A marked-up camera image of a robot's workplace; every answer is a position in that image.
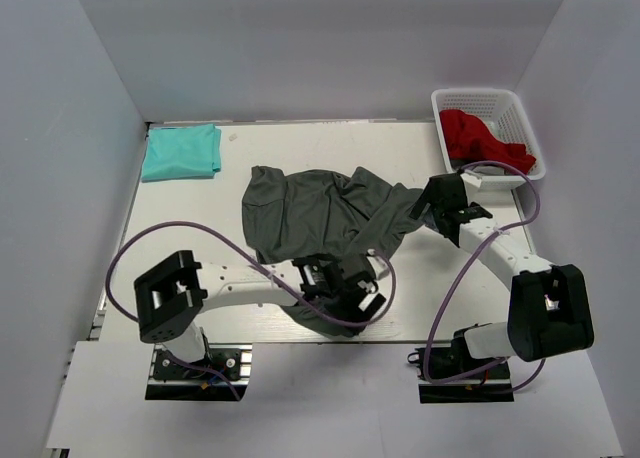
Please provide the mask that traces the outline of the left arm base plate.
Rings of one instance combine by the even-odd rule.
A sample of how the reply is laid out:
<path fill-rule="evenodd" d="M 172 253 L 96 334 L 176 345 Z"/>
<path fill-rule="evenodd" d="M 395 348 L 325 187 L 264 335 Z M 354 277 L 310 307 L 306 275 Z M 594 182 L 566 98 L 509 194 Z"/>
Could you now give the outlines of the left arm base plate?
<path fill-rule="evenodd" d="M 196 364 L 178 364 L 163 347 L 152 354 L 146 385 L 147 401 L 231 402 L 247 390 L 252 346 L 210 345 L 208 356 Z"/>

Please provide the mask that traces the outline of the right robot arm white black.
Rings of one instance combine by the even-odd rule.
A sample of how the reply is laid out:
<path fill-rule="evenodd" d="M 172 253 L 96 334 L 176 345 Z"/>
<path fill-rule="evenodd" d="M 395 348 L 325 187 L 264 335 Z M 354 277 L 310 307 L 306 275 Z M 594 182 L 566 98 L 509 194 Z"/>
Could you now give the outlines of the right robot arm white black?
<path fill-rule="evenodd" d="M 462 279 L 481 263 L 509 293 L 503 322 L 475 324 L 454 333 L 448 353 L 438 356 L 431 330 L 421 371 L 431 383 L 474 377 L 508 358 L 525 362 L 590 348 L 595 339 L 586 282 L 574 265 L 557 265 L 521 246 L 493 215 L 475 202 L 481 179 L 471 172 L 433 176 L 411 215 L 469 257 L 436 313 L 440 324 Z"/>

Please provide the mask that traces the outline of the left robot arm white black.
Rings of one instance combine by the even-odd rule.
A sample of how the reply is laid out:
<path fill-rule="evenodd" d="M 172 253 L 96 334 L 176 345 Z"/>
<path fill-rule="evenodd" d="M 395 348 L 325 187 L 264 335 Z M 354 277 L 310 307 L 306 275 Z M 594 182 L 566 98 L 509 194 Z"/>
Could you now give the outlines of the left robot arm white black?
<path fill-rule="evenodd" d="M 208 339 L 195 320 L 206 312 L 246 305 L 276 305 L 304 313 L 303 325 L 325 336 L 361 333 L 386 304 L 380 267 L 369 254 L 315 254 L 285 262 L 226 266 L 177 251 L 134 281 L 139 336 L 177 358 L 188 376 L 211 365 Z"/>

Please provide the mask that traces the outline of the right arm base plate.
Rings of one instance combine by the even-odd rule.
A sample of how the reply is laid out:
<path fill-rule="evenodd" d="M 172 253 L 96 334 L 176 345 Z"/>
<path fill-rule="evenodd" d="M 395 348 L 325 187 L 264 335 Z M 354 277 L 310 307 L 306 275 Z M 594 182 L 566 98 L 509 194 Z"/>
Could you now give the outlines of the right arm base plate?
<path fill-rule="evenodd" d="M 490 359 L 474 360 L 464 357 L 451 346 L 435 346 L 430 351 L 428 372 L 431 381 L 425 379 L 423 361 L 426 349 L 415 348 L 407 355 L 407 364 L 418 372 L 419 402 L 423 405 L 510 403 L 514 401 L 511 374 L 507 363 L 452 380 L 451 376 L 463 374 L 491 362 Z"/>

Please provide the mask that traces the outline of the dark grey t shirt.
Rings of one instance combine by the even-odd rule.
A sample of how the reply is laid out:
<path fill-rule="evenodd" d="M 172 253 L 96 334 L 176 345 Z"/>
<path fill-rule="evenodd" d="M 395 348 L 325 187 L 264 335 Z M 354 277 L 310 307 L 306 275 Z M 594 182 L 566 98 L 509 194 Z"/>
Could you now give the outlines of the dark grey t shirt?
<path fill-rule="evenodd" d="M 389 259 L 421 227 L 410 217 L 421 193 L 362 167 L 347 176 L 254 166 L 242 197 L 245 241 L 262 264 L 369 250 Z"/>

